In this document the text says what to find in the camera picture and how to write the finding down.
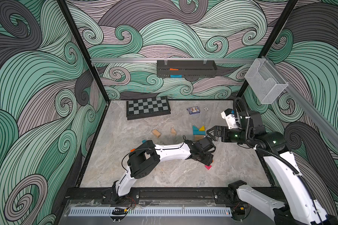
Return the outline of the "wooden long block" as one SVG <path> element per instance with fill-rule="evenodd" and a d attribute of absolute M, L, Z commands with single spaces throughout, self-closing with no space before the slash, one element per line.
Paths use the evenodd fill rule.
<path fill-rule="evenodd" d="M 205 135 L 194 135 L 194 140 L 199 141 L 201 139 L 205 138 Z"/>

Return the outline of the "teal long block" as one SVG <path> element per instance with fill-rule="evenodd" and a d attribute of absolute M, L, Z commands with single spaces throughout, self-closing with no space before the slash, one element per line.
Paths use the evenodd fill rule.
<path fill-rule="evenodd" d="M 205 131 L 193 131 L 193 135 L 203 135 L 203 136 L 205 136 L 206 132 Z"/>

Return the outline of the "teal triangle block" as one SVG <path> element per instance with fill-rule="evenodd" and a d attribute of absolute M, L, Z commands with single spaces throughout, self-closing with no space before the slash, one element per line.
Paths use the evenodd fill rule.
<path fill-rule="evenodd" d="M 199 131 L 199 129 L 196 126 L 192 126 L 192 131 L 193 131 L 193 133 L 196 133 L 196 132 Z"/>

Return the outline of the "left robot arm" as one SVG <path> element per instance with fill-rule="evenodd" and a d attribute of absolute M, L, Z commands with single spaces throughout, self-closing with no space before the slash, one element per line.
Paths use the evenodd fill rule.
<path fill-rule="evenodd" d="M 128 195 L 135 182 L 148 176 L 161 162 L 192 159 L 211 166 L 215 151 L 216 147 L 210 137 L 195 142 L 184 139 L 183 142 L 174 145 L 159 145 L 152 140 L 145 141 L 126 155 L 127 166 L 123 166 L 125 173 L 113 184 L 114 198 Z"/>

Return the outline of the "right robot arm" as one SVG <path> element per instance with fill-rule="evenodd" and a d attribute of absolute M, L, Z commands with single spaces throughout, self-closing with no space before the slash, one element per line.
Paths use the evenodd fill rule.
<path fill-rule="evenodd" d="M 286 203 L 276 203 L 273 198 L 253 189 L 244 181 L 237 181 L 228 186 L 231 202 L 246 202 L 277 225 L 338 224 L 338 219 L 328 214 L 317 201 L 281 133 L 268 133 L 263 125 L 242 128 L 214 126 L 207 131 L 207 135 L 214 141 L 220 138 L 222 142 L 243 143 L 261 152 L 286 198 Z"/>

